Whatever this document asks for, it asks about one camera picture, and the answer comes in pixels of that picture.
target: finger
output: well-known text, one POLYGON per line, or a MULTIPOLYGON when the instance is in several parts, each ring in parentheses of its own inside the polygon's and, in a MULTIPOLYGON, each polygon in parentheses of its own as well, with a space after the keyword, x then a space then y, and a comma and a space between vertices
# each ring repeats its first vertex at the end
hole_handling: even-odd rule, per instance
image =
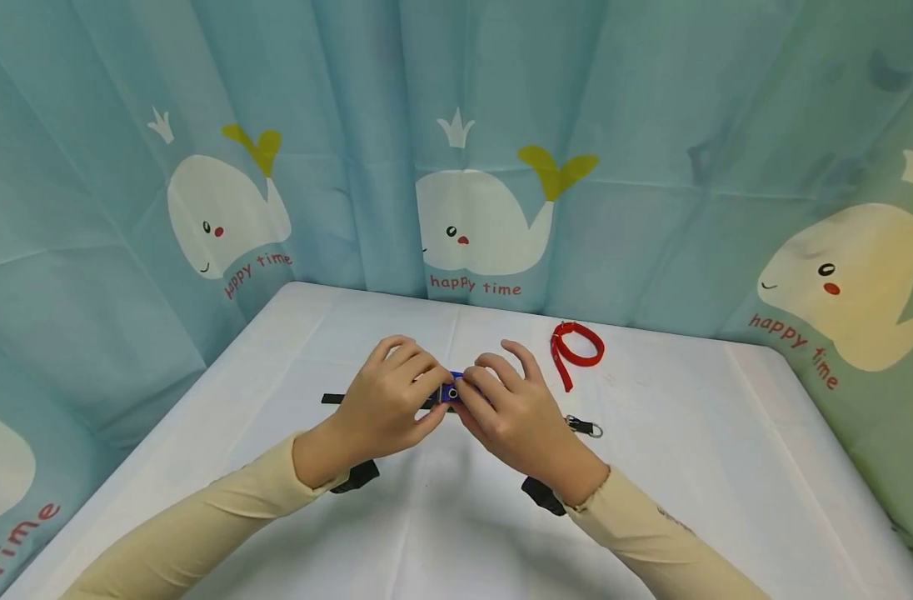
POLYGON ((463 377, 457 379, 454 385, 459 392, 459 398, 463 401, 463 406, 476 419, 481 431, 486 432, 493 429, 496 425, 496 411, 486 401, 486 398, 481 396, 480 392, 477 392, 467 381, 464 381, 463 377))
POLYGON ((524 374, 527 381, 546 385, 546 382, 543 380, 543 372, 540 371, 540 365, 537 364, 533 353, 526 349, 526 346, 519 342, 513 342, 512 340, 503 340, 500 342, 500 346, 503 346, 509 353, 520 359, 522 374, 524 374))
POLYGON ((368 356, 367 361, 363 363, 363 366, 372 368, 379 365, 387 359, 387 354, 393 348, 412 341, 412 338, 407 338, 405 335, 391 335, 388 338, 383 338, 377 343, 377 346, 373 348, 373 352, 370 352, 370 355, 368 356))
POLYGON ((417 379, 417 375, 430 371, 431 368, 438 364, 439 362, 433 358, 433 355, 424 350, 424 352, 420 352, 410 360, 407 360, 396 371, 404 375, 407 378, 407 383, 410 383, 413 379, 417 379))
POLYGON ((423 442, 423 438, 429 436, 433 429, 437 429, 440 423, 443 423, 443 418, 447 415, 447 406, 443 402, 438 402, 436 405, 433 405, 430 412, 427 412, 426 415, 420 417, 417 421, 417 443, 423 442))
POLYGON ((471 384, 476 386, 476 389, 483 392, 483 396, 486 396, 490 399, 490 403, 493 403, 496 406, 496 409, 500 409, 501 404, 503 404, 508 396, 511 396, 511 391, 506 389, 506 386, 503 385, 500 379, 493 377, 493 374, 486 370, 486 368, 473 366, 468 367, 465 372, 463 372, 463 377, 471 384))
POLYGON ((414 358, 414 356, 422 352, 423 348, 417 346, 417 342, 410 340, 402 343, 399 348, 393 350, 393 354, 387 356, 387 360, 383 361, 383 364, 387 365, 390 368, 398 368, 407 360, 414 358))
POLYGON ((511 392, 520 390, 520 384, 522 383, 520 373, 502 356, 498 356, 493 352, 484 352, 476 359, 475 364, 478 367, 492 368, 507 390, 511 392))
POLYGON ((454 380, 452 373, 444 367, 436 365, 430 371, 423 373, 422 377, 413 381, 413 396, 420 404, 423 404, 430 394, 435 393, 444 383, 451 383, 452 380, 454 380))
POLYGON ((489 443, 490 438, 483 433, 483 429, 480 426, 480 423, 476 422, 473 412, 470 412, 470 409, 468 409, 467 406, 458 402, 453 403, 452 406, 454 407, 454 412, 459 417, 459 421, 463 423, 464 428, 466 428, 467 431, 485 447, 489 443))

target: curtain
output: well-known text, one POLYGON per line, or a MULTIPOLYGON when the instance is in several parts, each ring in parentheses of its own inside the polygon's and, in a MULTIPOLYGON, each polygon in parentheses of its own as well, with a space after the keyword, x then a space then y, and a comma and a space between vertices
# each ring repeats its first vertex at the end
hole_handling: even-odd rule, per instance
POLYGON ((293 280, 770 346, 913 549, 913 0, 0 0, 0 590, 293 280))

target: red strap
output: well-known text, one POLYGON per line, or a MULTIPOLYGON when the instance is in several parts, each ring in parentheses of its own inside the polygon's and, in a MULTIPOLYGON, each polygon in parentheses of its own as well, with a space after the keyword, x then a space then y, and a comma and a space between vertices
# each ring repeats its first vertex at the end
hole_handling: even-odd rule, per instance
POLYGON ((603 346, 600 336, 596 335, 588 327, 584 327, 578 322, 562 322, 558 324, 556 329, 553 329, 553 335, 550 338, 550 354, 553 357, 553 364, 556 364, 556 370, 560 372, 560 378, 563 379, 563 389, 567 392, 574 389, 574 382, 570 379, 570 373, 566 372, 566 367, 563 365, 563 361, 560 360, 560 354, 563 354, 563 358, 578 367, 593 367, 603 360, 604 349, 606 347, 603 346), (596 348, 596 354, 594 356, 581 356, 574 353, 563 342, 563 336, 568 333, 578 333, 590 340, 590 343, 593 343, 594 348, 596 348))

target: white tablecloth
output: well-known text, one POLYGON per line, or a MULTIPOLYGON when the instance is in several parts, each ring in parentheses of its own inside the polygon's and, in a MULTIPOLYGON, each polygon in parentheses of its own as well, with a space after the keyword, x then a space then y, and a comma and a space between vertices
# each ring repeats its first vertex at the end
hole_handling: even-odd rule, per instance
MULTIPOLYGON (((287 285, 3 598, 57 598, 142 520, 331 414, 323 393, 345 392, 376 341, 404 333, 452 371, 503 338, 525 343, 563 412, 606 431, 589 446, 774 600, 913 600, 909 552, 777 353, 588 323, 606 356, 571 367, 564 393, 549 352, 559 322, 287 285)), ((378 465, 361 491, 267 527, 189 597, 651 598, 456 416, 378 465)))

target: beige sleeve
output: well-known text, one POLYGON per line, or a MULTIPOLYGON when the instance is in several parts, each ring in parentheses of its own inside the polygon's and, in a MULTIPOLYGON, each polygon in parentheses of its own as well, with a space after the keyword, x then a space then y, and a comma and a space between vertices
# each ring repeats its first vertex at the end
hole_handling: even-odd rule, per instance
POLYGON ((180 598, 263 526, 347 480, 345 472, 317 490, 300 482, 292 458, 297 435, 120 538, 61 598, 180 598))
POLYGON ((613 467, 600 490, 566 512, 637 574, 657 600, 770 598, 613 467))

